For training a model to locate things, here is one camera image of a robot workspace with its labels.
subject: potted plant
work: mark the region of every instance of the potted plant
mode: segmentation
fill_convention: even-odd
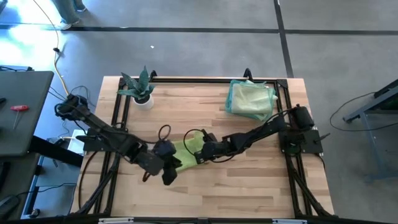
[[[122,72],[124,81],[127,84],[127,90],[119,90],[120,95],[127,95],[133,97],[133,102],[137,105],[140,110],[149,110],[154,105],[154,98],[151,93],[154,91],[155,86],[149,84],[149,76],[147,68],[139,75],[138,82]]]

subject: table leg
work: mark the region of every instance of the table leg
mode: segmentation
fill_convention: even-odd
[[[77,167],[80,167],[83,162],[83,156],[49,143],[48,141],[36,136],[33,136],[30,142],[29,152],[37,152],[45,157],[56,159]]]

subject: white pot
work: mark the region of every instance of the white pot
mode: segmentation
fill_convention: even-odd
[[[143,104],[137,103],[134,97],[132,100],[139,110],[150,110],[154,106],[154,98],[152,97],[152,94],[149,95],[149,100]]]

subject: yellow-green cloth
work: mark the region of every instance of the yellow-green cloth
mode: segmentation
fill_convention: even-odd
[[[200,151],[204,143],[203,133],[200,131],[195,132],[193,138],[185,140],[185,144],[192,153]],[[174,141],[173,144],[177,151],[174,157],[179,159],[182,163],[182,166],[177,168],[177,172],[198,165],[195,157],[185,149],[183,141]]]
[[[231,80],[225,111],[265,121],[272,115],[276,99],[275,90],[265,83]]]

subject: red screwdriver handle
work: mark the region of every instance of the red screwdriver handle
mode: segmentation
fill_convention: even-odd
[[[25,111],[28,110],[29,107],[26,105],[17,105],[17,106],[12,106],[10,109],[13,111]]]

